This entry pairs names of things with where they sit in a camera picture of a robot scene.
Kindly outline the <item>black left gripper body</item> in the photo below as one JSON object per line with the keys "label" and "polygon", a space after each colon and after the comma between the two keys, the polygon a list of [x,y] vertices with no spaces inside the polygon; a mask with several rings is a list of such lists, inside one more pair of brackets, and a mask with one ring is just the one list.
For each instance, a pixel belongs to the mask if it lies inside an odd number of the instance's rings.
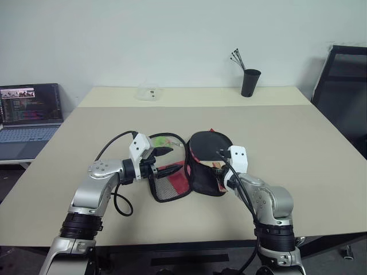
{"label": "black left gripper body", "polygon": [[157,169],[155,167],[155,156],[149,156],[140,161],[140,176],[142,179],[154,179]]}

